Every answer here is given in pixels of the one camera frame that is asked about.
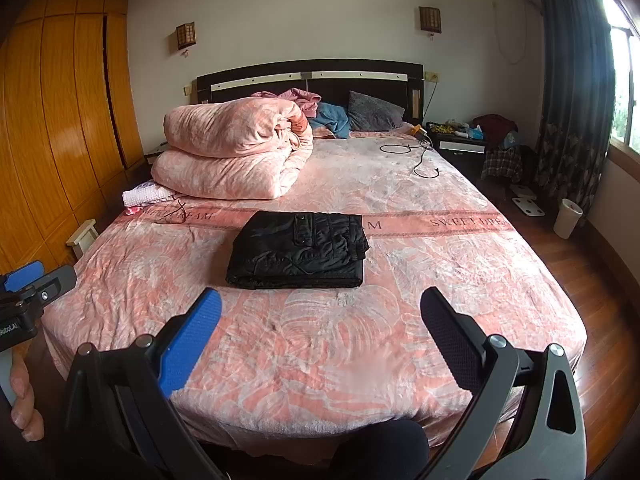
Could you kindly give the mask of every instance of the dark wooden headboard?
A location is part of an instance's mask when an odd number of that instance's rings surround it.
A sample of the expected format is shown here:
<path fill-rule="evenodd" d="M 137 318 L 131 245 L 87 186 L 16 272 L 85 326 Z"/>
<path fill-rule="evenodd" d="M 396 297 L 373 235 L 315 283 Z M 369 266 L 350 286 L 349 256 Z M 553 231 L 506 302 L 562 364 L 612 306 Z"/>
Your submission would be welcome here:
<path fill-rule="evenodd" d="M 349 90 L 404 108 L 404 120 L 417 124 L 424 106 L 421 64 L 375 59 L 304 59 L 246 66 L 199 76 L 199 103 L 220 103 L 254 92 L 279 94 L 296 87 L 346 107 Z"/>

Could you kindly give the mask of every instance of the plaid cloth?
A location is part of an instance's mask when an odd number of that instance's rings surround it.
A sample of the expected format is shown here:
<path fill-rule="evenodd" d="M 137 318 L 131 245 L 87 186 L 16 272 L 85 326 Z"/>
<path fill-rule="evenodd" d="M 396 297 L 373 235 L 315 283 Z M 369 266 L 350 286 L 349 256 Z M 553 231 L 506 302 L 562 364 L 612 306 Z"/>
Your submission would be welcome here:
<path fill-rule="evenodd" d="M 480 179 L 487 176 L 505 176 L 512 182 L 519 182 L 522 178 L 522 159 L 520 147 L 512 146 L 506 150 L 486 150 L 484 154 L 484 166 Z"/>

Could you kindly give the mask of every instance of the pink bedspread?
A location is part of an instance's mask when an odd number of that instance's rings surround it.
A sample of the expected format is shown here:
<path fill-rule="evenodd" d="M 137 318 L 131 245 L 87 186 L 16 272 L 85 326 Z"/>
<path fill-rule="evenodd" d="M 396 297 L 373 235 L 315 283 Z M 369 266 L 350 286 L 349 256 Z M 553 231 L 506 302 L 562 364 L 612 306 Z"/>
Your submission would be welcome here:
<path fill-rule="evenodd" d="M 330 457 L 345 433 L 374 422 L 412 418 L 432 444 L 455 425 L 470 395 L 456 386 L 420 319 L 428 286 L 486 333 L 537 350 L 559 342 L 575 366 L 584 325 L 533 250 L 435 152 L 423 166 L 440 176 L 424 180 L 411 174 L 420 152 L 382 153 L 388 142 L 319 140 L 277 200 L 184 199 L 186 221 L 169 225 L 156 221 L 175 210 L 171 202 L 119 217 L 76 265 L 76 289 L 45 310 L 60 372 L 66 375 L 80 343 L 127 346 L 213 286 L 222 318 L 173 402 L 199 437 L 311 463 Z M 363 214 L 370 244 L 364 284 L 229 287 L 232 242 L 259 208 Z M 168 221 L 179 222 L 179 214 Z"/>

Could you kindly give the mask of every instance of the floral curtain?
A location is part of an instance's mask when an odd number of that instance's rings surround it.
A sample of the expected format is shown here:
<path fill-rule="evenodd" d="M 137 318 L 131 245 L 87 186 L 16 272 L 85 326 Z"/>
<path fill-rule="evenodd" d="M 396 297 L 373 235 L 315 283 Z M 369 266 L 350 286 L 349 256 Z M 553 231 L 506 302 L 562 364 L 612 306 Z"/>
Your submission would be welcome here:
<path fill-rule="evenodd" d="M 545 94 L 535 181 L 584 211 L 609 149 L 616 75 L 602 0 L 542 0 Z"/>

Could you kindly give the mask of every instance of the pink comforter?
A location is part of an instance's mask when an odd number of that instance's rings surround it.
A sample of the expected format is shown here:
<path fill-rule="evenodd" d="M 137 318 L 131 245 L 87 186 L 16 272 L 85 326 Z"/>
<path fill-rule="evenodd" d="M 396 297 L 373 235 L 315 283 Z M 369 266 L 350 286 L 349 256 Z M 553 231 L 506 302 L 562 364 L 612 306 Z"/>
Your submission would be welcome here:
<path fill-rule="evenodd" d="M 78 345 L 122 348 L 157 333 L 205 286 L 223 315 L 172 400 L 199 437 L 298 462 L 327 458 L 351 430 L 390 418 L 420 422 L 443 441 L 469 402 L 420 318 L 436 285 L 486 333 L 521 348 L 552 341 L 573 366 L 586 342 L 578 313 L 533 250 L 435 152 L 382 153 L 388 139 L 320 140 L 277 200 L 184 199 L 118 218 L 76 265 L 76 289 L 42 318 L 54 361 L 68 372 Z M 240 290 L 225 283 L 232 242 L 258 208 L 364 215 L 364 284 L 333 290 Z M 510 403 L 513 411 L 517 397 Z"/>
<path fill-rule="evenodd" d="M 154 180 L 201 198 L 277 198 L 313 149 L 298 105 L 277 98 L 181 106 L 165 115 L 164 134 L 172 148 L 154 163 Z"/>

